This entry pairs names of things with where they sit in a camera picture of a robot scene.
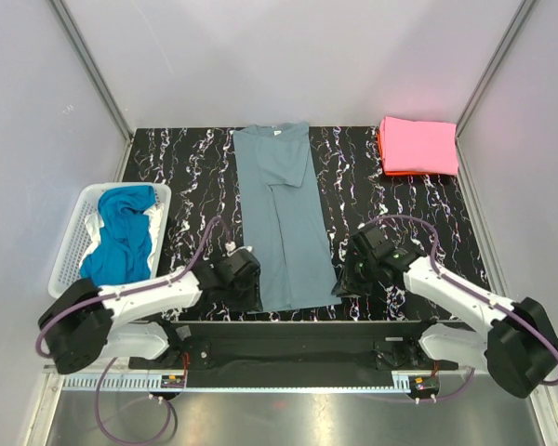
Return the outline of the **grey-blue t shirt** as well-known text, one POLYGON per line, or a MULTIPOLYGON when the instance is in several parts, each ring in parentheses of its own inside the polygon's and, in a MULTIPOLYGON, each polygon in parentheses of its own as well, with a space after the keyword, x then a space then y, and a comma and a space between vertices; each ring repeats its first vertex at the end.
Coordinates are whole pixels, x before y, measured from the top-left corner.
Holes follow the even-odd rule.
POLYGON ((232 134, 243 237, 260 263, 265 311, 339 304, 306 123, 232 134))

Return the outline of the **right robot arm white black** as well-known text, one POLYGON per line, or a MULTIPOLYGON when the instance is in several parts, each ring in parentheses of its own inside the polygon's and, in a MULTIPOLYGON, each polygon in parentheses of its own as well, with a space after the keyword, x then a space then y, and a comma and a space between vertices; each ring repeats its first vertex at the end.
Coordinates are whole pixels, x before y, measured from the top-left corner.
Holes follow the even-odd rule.
POLYGON ((368 296, 396 286, 421 296, 463 322, 454 328, 423 321, 397 348, 378 354, 384 364, 419 367, 454 362, 485 371, 506 392, 525 399, 539 386, 558 385, 558 337, 538 301, 517 302, 488 292, 438 264, 435 253, 398 247, 375 226, 349 239, 338 297, 368 296))

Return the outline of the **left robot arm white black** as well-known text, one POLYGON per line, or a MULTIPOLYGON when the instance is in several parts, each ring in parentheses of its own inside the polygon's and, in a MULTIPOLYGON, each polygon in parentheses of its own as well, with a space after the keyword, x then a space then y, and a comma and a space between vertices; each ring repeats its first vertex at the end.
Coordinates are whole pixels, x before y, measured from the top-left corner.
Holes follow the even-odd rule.
POLYGON ((241 247, 218 262, 193 261, 141 282, 98 287, 90 279, 80 279, 40 317, 36 351, 52 360, 62 375, 113 358, 171 367, 185 351, 183 341, 169 323, 155 321, 153 315, 199 302, 259 311, 260 273, 250 248, 241 247))

